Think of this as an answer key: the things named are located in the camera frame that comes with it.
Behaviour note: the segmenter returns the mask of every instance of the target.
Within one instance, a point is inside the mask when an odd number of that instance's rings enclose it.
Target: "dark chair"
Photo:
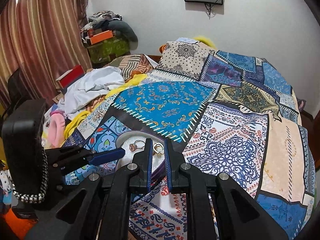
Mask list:
[[[9,107],[4,111],[3,115],[0,116],[0,137],[2,124],[4,122],[5,117],[11,115],[13,111],[16,110],[19,106],[21,106],[23,102],[31,99],[27,89],[21,81],[20,72],[21,69],[18,68],[8,79],[8,93],[11,103]]]

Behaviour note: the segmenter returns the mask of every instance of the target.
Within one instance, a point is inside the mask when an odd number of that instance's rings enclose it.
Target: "wooden bed frame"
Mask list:
[[[308,144],[315,160],[316,169],[320,167],[320,111],[315,119],[311,114],[301,113],[302,126],[308,130]]]

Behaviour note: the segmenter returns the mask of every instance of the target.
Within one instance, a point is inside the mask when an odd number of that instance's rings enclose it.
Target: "orange box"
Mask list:
[[[105,31],[103,33],[99,33],[97,35],[94,35],[90,38],[91,44],[98,43],[100,41],[104,41],[106,39],[112,38],[113,34],[112,31]]]

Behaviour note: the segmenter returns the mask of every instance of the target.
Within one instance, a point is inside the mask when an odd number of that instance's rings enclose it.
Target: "gray cloth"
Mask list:
[[[125,36],[129,41],[138,41],[137,35],[135,35],[134,31],[131,29],[129,24],[127,24],[124,21],[109,22],[108,29],[112,31],[120,31],[122,35]]]

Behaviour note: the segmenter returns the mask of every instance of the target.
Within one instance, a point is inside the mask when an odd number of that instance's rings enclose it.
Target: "red box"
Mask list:
[[[81,65],[75,66],[73,69],[68,70],[62,76],[56,79],[61,88],[65,88],[72,83],[78,76],[84,74],[84,70]]]

